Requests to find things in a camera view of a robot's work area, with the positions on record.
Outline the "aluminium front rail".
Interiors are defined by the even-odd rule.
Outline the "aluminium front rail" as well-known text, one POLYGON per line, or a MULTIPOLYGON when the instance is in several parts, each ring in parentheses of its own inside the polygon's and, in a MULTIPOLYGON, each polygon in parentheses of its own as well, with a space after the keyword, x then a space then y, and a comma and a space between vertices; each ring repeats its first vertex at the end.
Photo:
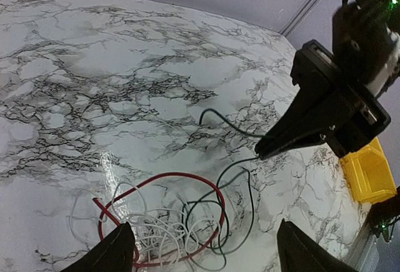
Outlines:
POLYGON ((358 271, 399 271, 399 222, 389 227, 389 234, 386 242, 364 224, 343 261, 358 271))

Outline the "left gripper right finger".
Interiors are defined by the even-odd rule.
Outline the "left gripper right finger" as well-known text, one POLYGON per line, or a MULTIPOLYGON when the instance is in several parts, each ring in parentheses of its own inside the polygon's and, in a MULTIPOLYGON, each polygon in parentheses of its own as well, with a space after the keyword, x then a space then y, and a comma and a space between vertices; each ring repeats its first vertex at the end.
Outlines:
POLYGON ((282 272, 356 271, 330 255, 291 221, 281 221, 277 248, 282 272))

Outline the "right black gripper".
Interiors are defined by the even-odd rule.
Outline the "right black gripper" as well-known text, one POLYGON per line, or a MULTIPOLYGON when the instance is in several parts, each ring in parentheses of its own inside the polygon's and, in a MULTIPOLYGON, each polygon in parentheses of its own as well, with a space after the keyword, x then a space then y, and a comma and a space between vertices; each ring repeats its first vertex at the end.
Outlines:
POLYGON ((353 48, 339 43, 343 24, 337 11, 332 19, 332 50, 312 40, 295 53, 291 78, 299 92, 284 116, 257 142, 259 159, 324 143, 345 156, 390 124, 379 97, 359 81, 353 48))

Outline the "right aluminium frame post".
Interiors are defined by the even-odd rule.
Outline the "right aluminium frame post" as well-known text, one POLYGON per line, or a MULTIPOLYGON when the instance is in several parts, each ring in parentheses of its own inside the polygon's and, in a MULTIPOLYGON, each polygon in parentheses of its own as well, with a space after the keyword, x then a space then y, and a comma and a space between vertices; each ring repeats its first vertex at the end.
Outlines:
POLYGON ((300 8, 296 10, 292 18, 279 31, 279 34, 283 36, 290 35, 318 2, 319 0, 305 0, 301 4, 300 8))

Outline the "yellow plastic bin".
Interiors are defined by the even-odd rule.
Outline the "yellow plastic bin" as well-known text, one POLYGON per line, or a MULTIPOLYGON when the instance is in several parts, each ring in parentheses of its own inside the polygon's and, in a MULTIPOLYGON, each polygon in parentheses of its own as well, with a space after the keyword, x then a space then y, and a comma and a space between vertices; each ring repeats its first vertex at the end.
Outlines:
POLYGON ((341 158, 340 164, 353 200, 376 204, 397 195, 391 169, 377 138, 341 158))

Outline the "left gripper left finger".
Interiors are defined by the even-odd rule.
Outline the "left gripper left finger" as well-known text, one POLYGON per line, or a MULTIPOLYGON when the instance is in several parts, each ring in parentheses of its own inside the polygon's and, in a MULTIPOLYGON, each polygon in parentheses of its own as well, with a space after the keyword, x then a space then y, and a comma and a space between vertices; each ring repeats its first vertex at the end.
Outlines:
POLYGON ((111 231, 92 250, 62 272, 132 271, 135 238, 128 222, 111 231))

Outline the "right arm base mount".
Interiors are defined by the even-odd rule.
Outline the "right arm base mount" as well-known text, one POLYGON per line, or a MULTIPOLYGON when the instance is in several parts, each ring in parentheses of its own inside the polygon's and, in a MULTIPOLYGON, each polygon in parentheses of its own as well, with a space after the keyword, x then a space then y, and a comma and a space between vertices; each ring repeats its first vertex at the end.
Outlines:
POLYGON ((371 206, 367 221, 377 238, 382 236, 386 243, 392 240, 395 224, 399 222, 399 187, 392 198, 371 206))

